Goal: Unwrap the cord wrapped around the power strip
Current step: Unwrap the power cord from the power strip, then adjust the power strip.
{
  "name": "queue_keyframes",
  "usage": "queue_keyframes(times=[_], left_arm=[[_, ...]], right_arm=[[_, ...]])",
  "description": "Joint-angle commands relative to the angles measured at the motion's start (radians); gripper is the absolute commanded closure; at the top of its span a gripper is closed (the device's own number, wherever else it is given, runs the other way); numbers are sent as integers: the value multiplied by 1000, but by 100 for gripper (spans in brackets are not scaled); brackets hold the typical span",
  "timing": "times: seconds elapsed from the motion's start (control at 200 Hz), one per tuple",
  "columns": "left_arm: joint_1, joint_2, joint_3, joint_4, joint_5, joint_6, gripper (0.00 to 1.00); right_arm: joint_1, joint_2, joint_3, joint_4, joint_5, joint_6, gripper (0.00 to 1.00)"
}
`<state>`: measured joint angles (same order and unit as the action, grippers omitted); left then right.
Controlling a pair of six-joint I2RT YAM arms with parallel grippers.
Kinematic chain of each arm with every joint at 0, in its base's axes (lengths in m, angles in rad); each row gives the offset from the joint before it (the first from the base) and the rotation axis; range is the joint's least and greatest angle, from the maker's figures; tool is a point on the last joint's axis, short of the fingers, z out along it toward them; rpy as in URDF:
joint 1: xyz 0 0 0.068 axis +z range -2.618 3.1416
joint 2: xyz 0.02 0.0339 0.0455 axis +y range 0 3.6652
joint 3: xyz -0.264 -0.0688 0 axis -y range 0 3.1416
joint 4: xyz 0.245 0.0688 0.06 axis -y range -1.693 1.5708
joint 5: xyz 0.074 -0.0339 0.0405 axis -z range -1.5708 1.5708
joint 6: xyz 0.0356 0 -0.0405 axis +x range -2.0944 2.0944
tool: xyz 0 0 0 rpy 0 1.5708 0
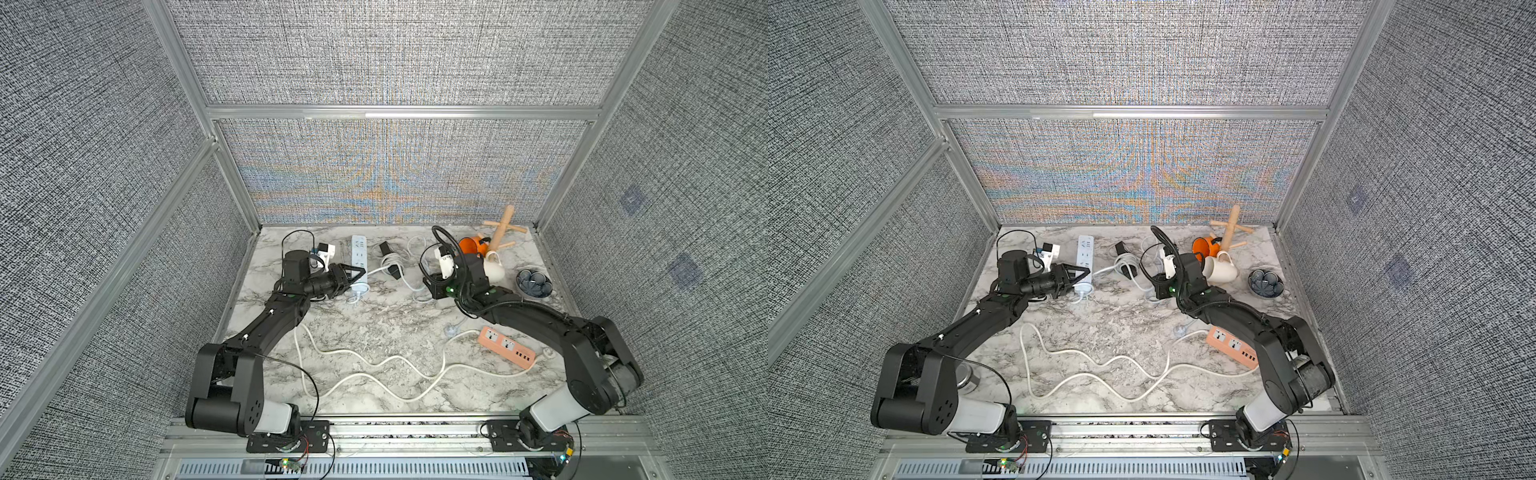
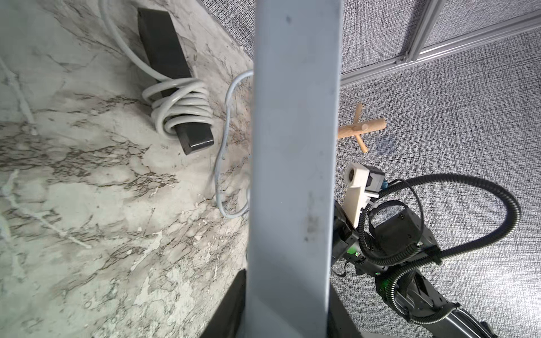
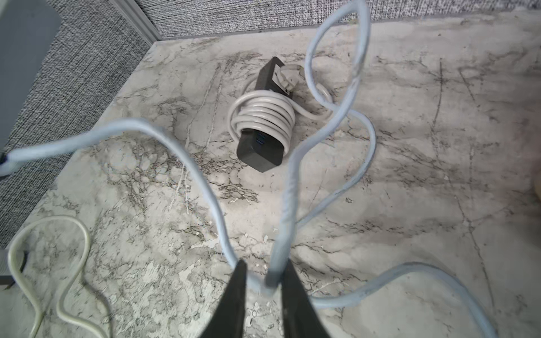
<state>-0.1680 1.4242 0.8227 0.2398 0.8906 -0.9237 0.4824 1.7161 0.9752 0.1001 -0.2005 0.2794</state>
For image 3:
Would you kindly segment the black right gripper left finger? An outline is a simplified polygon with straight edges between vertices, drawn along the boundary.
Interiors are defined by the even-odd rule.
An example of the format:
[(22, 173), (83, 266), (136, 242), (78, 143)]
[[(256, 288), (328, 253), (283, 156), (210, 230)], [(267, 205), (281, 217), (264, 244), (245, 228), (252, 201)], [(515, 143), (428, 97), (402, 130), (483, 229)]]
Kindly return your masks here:
[(247, 264), (239, 260), (214, 314), (201, 338), (241, 338), (244, 332), (247, 290)]

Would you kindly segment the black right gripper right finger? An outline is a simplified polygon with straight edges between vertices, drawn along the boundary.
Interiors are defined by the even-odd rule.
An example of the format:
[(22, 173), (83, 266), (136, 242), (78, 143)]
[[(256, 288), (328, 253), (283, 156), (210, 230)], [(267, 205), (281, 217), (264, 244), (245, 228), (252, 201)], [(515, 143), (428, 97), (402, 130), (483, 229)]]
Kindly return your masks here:
[(291, 261), (287, 262), (281, 286), (284, 337), (330, 338)]

